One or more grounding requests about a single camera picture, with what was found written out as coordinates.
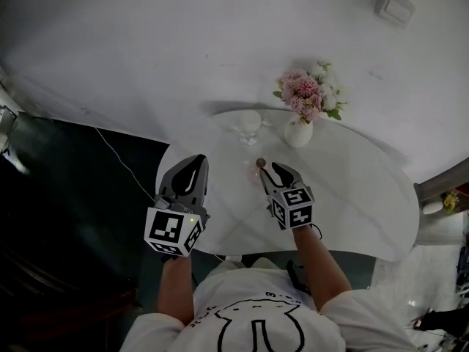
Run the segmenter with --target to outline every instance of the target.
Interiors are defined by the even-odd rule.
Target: white cable
[[[128,169],[128,171],[132,174],[133,178],[135,179],[135,181],[137,182],[137,184],[140,186],[140,189],[141,189],[142,191],[144,191],[145,194],[154,202],[155,200],[153,199],[153,197],[150,196],[149,193],[144,189],[144,187],[140,185],[139,181],[137,180],[137,177],[135,177],[135,175],[133,174],[132,169],[130,169],[129,167],[127,167],[127,166],[124,164],[124,162],[121,160],[121,158],[120,158],[119,154],[117,153],[117,151],[106,141],[106,139],[105,139],[104,136],[101,134],[101,132],[99,131],[99,129],[96,128],[96,127],[95,127],[95,129],[96,129],[96,131],[99,133],[99,135],[101,136],[101,138],[103,139],[104,143],[106,143],[106,144],[109,146],[109,148],[110,148],[112,151],[114,151],[114,154],[116,154],[116,157],[117,157],[117,159],[119,159],[119,162],[121,163],[121,165],[123,165],[126,169]]]

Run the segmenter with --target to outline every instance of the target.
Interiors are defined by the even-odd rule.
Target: black pants
[[[469,307],[449,312],[432,312],[422,318],[420,330],[444,330],[454,337],[462,337],[469,324]]]

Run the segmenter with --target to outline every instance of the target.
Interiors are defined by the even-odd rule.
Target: white vase
[[[313,136],[313,123],[306,124],[300,120],[300,115],[292,116],[284,131],[285,141],[291,147],[302,147]]]

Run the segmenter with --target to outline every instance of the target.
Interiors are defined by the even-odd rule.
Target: oval tabletop
[[[258,112],[268,126],[261,127],[252,146],[241,143],[237,132],[243,111],[231,111],[213,117],[215,128],[206,147],[181,150],[170,145],[163,157],[157,187],[163,173],[183,158],[196,153],[208,157],[204,206],[211,218],[196,249],[222,255],[296,249],[292,232],[280,230],[266,210],[267,197],[255,164],[264,158],[277,183],[279,178],[269,166],[273,161],[296,169],[311,187],[314,223],[328,249],[389,261],[407,255],[418,231],[418,200],[410,179],[381,149],[323,119],[314,122],[305,147],[293,148],[283,139],[292,112]]]

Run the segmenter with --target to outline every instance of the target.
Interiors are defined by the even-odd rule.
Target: white t-shirt
[[[203,281],[187,326],[138,317],[121,352],[415,352],[401,326],[367,290],[342,293],[317,312],[286,271],[241,268]]]

